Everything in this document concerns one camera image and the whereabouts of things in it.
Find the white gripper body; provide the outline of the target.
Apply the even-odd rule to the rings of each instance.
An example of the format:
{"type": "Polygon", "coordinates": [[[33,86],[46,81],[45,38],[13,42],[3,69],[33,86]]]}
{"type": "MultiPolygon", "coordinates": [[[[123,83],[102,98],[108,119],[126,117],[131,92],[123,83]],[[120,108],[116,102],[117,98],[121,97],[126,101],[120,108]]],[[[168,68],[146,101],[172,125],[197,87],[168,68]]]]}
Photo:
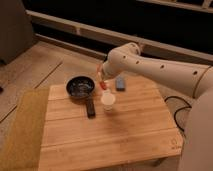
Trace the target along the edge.
{"type": "Polygon", "coordinates": [[[113,79],[117,74],[118,71],[109,61],[105,61],[101,65],[101,78],[103,80],[113,79]]]}

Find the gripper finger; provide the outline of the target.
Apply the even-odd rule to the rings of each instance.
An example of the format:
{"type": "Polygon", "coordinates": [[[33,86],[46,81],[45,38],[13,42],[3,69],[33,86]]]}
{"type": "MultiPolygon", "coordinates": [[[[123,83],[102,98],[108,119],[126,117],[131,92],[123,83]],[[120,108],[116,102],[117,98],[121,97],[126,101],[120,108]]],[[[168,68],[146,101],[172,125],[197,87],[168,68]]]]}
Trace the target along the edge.
{"type": "Polygon", "coordinates": [[[98,78],[101,79],[101,65],[98,65],[97,66],[97,75],[98,75],[98,78]]]}

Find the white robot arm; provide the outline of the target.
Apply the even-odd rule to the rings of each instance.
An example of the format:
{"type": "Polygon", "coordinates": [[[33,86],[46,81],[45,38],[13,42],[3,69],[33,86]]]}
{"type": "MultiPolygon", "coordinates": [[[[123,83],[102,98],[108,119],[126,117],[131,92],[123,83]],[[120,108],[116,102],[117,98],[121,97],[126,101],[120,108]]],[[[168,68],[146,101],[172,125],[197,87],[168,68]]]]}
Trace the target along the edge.
{"type": "Polygon", "coordinates": [[[147,58],[141,52],[136,43],[113,48],[97,69],[99,79],[134,72],[193,98],[178,171],[213,171],[213,66],[147,58]]]}

